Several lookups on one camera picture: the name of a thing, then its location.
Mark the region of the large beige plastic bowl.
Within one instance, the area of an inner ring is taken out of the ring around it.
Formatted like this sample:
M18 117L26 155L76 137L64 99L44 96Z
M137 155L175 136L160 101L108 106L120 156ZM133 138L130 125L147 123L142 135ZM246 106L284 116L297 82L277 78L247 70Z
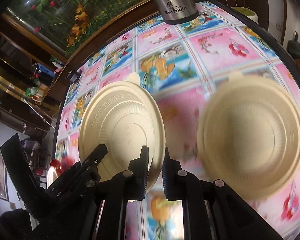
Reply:
M128 168L140 156L142 146L149 149L147 187L150 191L161 172L166 136L157 103L140 85L138 73L101 88L90 100L78 136L80 161L104 144L108 153L98 162L102 181Z

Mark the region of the white plate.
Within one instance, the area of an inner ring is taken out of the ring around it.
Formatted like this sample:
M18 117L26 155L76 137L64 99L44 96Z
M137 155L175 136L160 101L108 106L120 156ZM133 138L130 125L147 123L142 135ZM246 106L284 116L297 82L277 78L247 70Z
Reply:
M53 166L50 166L46 176L47 188L49 188L57 178L58 175L55 168Z

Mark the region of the large red glass plate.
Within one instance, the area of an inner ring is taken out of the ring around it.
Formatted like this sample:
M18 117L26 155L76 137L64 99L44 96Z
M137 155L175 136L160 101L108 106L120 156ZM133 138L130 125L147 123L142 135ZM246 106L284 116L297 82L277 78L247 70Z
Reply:
M55 169L55 172L57 176L59 177L63 172L65 172L67 169L69 169L72 165L74 165L75 159L72 157L62 157L61 161L58 161L57 159L53 159L50 162L50 166L52 166Z

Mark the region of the blue thermos jug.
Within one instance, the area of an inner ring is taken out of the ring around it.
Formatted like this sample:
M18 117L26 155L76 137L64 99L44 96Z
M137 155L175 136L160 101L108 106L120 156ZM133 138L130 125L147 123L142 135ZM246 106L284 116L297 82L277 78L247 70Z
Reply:
M45 66L43 66L42 64L38 63L38 68L41 72L44 72L45 74L49 75L50 77L54 78L55 74L53 71L49 70L48 68L46 68Z

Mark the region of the floral plastic tablecloth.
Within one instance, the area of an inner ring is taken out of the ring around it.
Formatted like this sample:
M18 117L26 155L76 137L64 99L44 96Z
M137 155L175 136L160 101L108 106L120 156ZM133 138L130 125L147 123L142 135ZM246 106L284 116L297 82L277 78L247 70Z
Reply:
M273 79L294 98L300 109L300 88L269 44L240 20L216 5L197 3L200 16L190 23L167 25L161 16L123 33L102 48L79 71L79 80L66 89L58 118L56 159L79 161L78 133L90 99L105 85L130 73L155 98L164 120L166 145L184 169L200 179L206 172L197 158L197 127L205 103L232 71ZM155 205L163 193L162 178L146 202L128 204L126 239L181 239L176 211ZM283 239L300 233L300 166L292 182L277 194L249 204Z

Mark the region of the flower mural glass panel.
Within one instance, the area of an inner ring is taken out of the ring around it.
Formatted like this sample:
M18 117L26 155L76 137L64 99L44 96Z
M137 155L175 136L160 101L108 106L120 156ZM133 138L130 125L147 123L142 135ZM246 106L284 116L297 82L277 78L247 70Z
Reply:
M144 0L12 0L7 15L69 57L112 18Z

